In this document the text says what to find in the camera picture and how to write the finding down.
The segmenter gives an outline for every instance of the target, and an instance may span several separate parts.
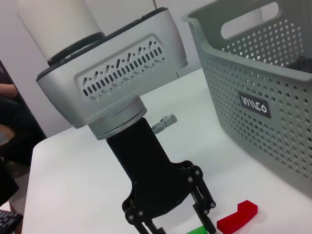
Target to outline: ventilation slot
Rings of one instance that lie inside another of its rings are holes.
[[[118,79],[118,76],[116,75],[115,72],[113,73],[113,75],[114,75],[115,79]]]
[[[131,53],[128,54],[128,57],[127,57],[127,62],[129,62],[131,59]]]
[[[97,80],[97,79],[98,79],[98,72],[94,74],[94,80]]]
[[[116,68],[119,68],[120,65],[120,59],[117,60]]]
[[[148,69],[148,70],[152,70],[152,68],[151,68],[150,66],[146,66],[146,65],[145,65],[144,68],[145,68],[145,69]]]
[[[105,87],[105,83],[104,83],[104,81],[102,79],[100,80],[100,82]]]
[[[82,83],[82,86],[83,86],[83,87],[86,87],[87,81],[88,81],[88,78],[85,77],[85,78],[83,79],[83,83]]]
[[[97,91],[97,88],[96,88],[96,86],[94,84],[92,85],[92,88],[93,88],[94,91]]]
[[[141,76],[142,74],[140,72],[133,72],[133,74],[135,74],[136,76]]]
[[[132,81],[131,79],[126,78],[126,77],[122,78],[122,80],[123,80],[123,81],[127,81],[127,82],[131,82],[131,81]]]
[[[83,90],[83,92],[84,92],[84,94],[85,94],[86,96],[89,95],[88,92],[87,92],[85,89]]]
[[[141,55],[141,51],[142,51],[142,47],[139,47],[137,55],[140,56]]]
[[[93,92],[92,92],[92,89],[91,89],[90,87],[88,87],[88,91],[89,91],[90,94],[93,93]]]
[[[90,99],[94,100],[94,101],[99,101],[99,99],[97,97],[91,96]]]
[[[105,74],[108,74],[109,72],[109,65],[106,66]]]
[[[152,42],[150,41],[150,43],[148,44],[148,49],[151,50],[152,48]]]
[[[159,61],[158,59],[155,59],[154,61],[155,61],[155,63],[162,65],[162,61]]]

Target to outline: gray plastic basket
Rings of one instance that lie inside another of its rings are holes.
[[[279,6],[275,18],[222,37],[223,24],[272,2]],[[300,55],[312,58],[309,12],[310,0],[219,0],[183,20],[220,125],[250,155],[312,197],[312,74],[282,67]]]

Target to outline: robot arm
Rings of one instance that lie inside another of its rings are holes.
[[[159,8],[104,36],[83,0],[19,0],[21,20],[50,67],[37,82],[56,109],[76,128],[88,125],[106,139],[132,182],[122,204],[126,220],[141,234],[142,223],[164,234],[152,219],[174,209],[191,194],[210,233],[215,207],[202,170],[191,162],[172,163],[143,118],[140,95],[178,78],[187,65],[177,27]],[[160,132],[161,125],[154,127]]]

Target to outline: red plastic piece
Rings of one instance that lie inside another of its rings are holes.
[[[216,226],[223,234],[232,234],[244,227],[257,213],[258,206],[247,200],[238,204],[236,213],[219,220]]]

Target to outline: basket label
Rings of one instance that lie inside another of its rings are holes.
[[[238,96],[242,107],[245,107],[248,110],[256,112],[267,118],[271,118],[269,104],[266,100],[251,96],[240,91],[238,91]]]

